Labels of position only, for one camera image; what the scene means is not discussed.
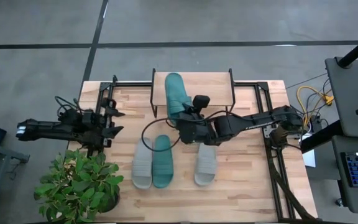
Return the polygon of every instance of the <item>slide sandal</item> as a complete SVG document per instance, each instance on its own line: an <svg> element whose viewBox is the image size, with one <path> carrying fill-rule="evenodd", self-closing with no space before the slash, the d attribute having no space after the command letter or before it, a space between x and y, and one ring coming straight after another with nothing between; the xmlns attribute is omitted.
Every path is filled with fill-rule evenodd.
<svg viewBox="0 0 358 224"><path fill-rule="evenodd" d="M185 110L184 103L191 106L191 97L187 96L183 79L177 73L169 73L165 78L165 95L169 118L177 118L178 113ZM175 120L171 120L171 123L176 125Z"/></svg>
<svg viewBox="0 0 358 224"><path fill-rule="evenodd" d="M172 149L157 152L170 147L171 142L166 135L155 139L155 152L153 154L153 184L156 188L164 188L173 178Z"/></svg>
<svg viewBox="0 0 358 224"><path fill-rule="evenodd" d="M145 138L144 141L152 147L152 141ZM138 189L148 189L152 185L152 161L153 152L144 146L142 140L136 145L134 160L132 161L132 182Z"/></svg>
<svg viewBox="0 0 358 224"><path fill-rule="evenodd" d="M200 144L194 181L199 186L207 186L215 178L216 174L216 148Z"/></svg>

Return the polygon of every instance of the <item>plant pot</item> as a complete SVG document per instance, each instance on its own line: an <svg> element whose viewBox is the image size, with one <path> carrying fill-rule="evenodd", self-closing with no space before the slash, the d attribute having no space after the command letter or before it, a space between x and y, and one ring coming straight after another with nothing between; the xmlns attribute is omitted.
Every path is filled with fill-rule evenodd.
<svg viewBox="0 0 358 224"><path fill-rule="evenodd" d="M105 212L111 211L113 208L115 208L118 205L119 199L120 199L119 194L114 194L114 199L110 198L107 203L106 208L101 209L100 212L105 213Z"/></svg>

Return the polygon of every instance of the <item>potted plant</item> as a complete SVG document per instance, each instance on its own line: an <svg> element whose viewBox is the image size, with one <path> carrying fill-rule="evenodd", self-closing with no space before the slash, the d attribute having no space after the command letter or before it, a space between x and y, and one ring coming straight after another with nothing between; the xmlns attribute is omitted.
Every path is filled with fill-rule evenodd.
<svg viewBox="0 0 358 224"><path fill-rule="evenodd" d="M124 178L114 175L118 165L106 162L102 152L89 158L78 149L66 151L65 158L59 153L49 168L34 192L36 200L44 199L39 212L49 222L92 222L98 212L118 204L118 183Z"/></svg>

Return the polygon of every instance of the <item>wooden shelf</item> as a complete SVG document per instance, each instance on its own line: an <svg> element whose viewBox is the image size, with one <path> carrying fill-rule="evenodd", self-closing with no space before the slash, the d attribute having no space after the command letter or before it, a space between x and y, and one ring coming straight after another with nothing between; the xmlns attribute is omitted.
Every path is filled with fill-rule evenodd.
<svg viewBox="0 0 358 224"><path fill-rule="evenodd" d="M171 72L155 72L152 104L166 106L165 78ZM211 98L209 106L231 106L233 104L232 78L229 72L177 72L182 76L186 93L193 100L196 95Z"/></svg>

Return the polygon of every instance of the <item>teal slide sandal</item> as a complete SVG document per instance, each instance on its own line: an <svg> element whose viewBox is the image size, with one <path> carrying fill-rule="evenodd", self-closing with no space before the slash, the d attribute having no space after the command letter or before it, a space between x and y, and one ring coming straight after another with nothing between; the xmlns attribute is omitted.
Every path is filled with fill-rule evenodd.
<svg viewBox="0 0 358 224"><path fill-rule="evenodd" d="M153 184L156 188L164 188L169 185L173 178L172 149L158 152L169 148L171 142L166 135L160 135L155 140L155 152L153 154Z"/></svg>
<svg viewBox="0 0 358 224"><path fill-rule="evenodd" d="M183 79L177 73L169 73L165 78L165 95L169 118L177 118L178 113L185 110L184 103L191 106L191 97L186 94ZM171 120L171 123L176 125L175 120Z"/></svg>

